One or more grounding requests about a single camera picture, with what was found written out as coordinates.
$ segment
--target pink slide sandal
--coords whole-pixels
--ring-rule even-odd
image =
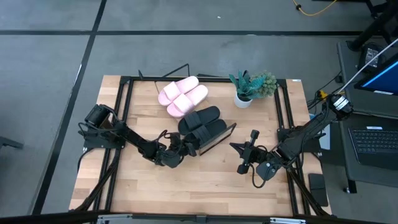
[[[202,102],[208,93],[204,85],[198,85],[187,94],[181,94],[172,104],[167,107],[167,112],[174,118],[182,118],[189,113],[196,105]]]
[[[199,84],[197,77],[188,77],[178,82],[171,82],[160,91],[158,101],[163,106],[170,105],[173,100],[184,93],[188,93]]]

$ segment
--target desk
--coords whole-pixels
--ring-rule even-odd
[[[339,131],[341,134],[341,145],[344,148],[345,162],[346,162],[346,174],[350,181],[362,181],[373,184],[381,184],[390,187],[398,187],[398,171],[380,169],[377,167],[364,166],[358,163],[354,147],[349,138],[348,128],[355,126],[384,126],[384,127],[397,127],[398,120],[388,118],[378,118],[374,116],[366,116],[361,114],[352,114],[347,120],[340,121],[338,124]]]
[[[356,65],[358,64],[360,53],[351,51],[344,42],[338,43],[337,50],[342,78],[344,82],[347,82],[358,71]],[[384,55],[389,58],[396,53],[397,49],[391,48]],[[353,83],[362,78],[363,74],[359,74],[353,80]],[[349,85],[346,88],[346,96],[354,105],[354,111],[357,113],[379,114],[380,116],[388,117],[396,116],[398,113],[398,96],[357,90],[353,85]],[[342,164],[334,164],[346,167],[349,192],[356,193],[355,181],[398,187],[398,179],[396,178],[398,171],[364,166],[358,163],[348,134],[348,128],[355,126],[390,126],[396,128],[398,119],[352,114],[347,120],[331,124],[331,151],[327,153],[336,159],[339,156],[345,159]]]
[[[114,106],[120,78],[104,76],[98,104]],[[157,102],[159,90],[167,84],[134,82],[127,125],[146,139],[155,139],[165,129],[177,131],[178,120],[170,117],[165,107]],[[239,109],[233,103],[235,87],[232,83],[201,84],[207,86],[209,94],[196,110],[216,105],[221,111],[220,118],[227,125],[237,123],[232,135],[200,157],[186,157],[174,169],[155,166],[143,159],[133,145],[126,144],[121,153],[111,211],[292,216],[285,170],[280,169],[262,189],[256,189],[251,183],[251,171],[246,175],[236,173],[242,160],[229,146],[229,142],[250,140],[252,129],[260,131],[256,144],[265,145],[269,149],[277,144],[276,130],[279,126],[274,97],[254,100],[249,108]],[[302,125],[309,120],[309,116],[301,81],[287,80],[287,89],[294,123]],[[161,142],[169,145],[167,139],[162,139]],[[95,149],[83,158],[70,202],[71,209],[79,206],[96,185],[103,154],[104,149]],[[308,174],[322,173],[319,161],[311,154],[305,154],[303,173],[307,188]],[[104,207],[106,188],[107,186],[101,197],[100,208]],[[303,213],[300,191],[295,188],[295,192],[298,209]]]

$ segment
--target white plant pot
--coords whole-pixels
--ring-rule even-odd
[[[247,108],[247,107],[250,106],[250,104],[251,104],[252,101],[253,101],[253,100],[242,101],[242,100],[239,99],[238,93],[235,93],[234,102],[235,102],[235,105],[236,105],[238,108]]]

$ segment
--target green leaves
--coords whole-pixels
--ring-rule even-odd
[[[229,79],[235,84],[236,92],[241,98],[257,99],[272,96],[277,88],[276,78],[270,72],[249,76],[247,71],[244,75],[239,71],[238,80],[231,74]]]
[[[258,90],[262,84],[264,84],[265,81],[265,77],[259,77],[259,78],[255,78],[253,80],[251,80],[251,86],[255,89]]]
[[[231,74],[229,74],[229,79],[231,80],[231,82],[232,82],[232,83],[234,83],[234,84],[235,84],[235,86],[236,86],[236,89],[238,89],[238,88],[239,88],[239,83],[238,83],[238,81],[236,81],[236,78],[235,78],[235,76],[234,76],[234,75],[231,75]]]

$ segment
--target black slide sandal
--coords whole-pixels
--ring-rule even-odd
[[[193,144],[193,148],[198,150],[206,146],[210,140],[225,131],[226,123],[222,119],[218,119],[211,123],[205,124],[196,128],[184,138],[187,142]]]
[[[193,111],[184,116],[178,122],[178,131],[182,135],[187,135],[201,125],[215,121],[220,117],[220,109],[211,106],[200,111]]]

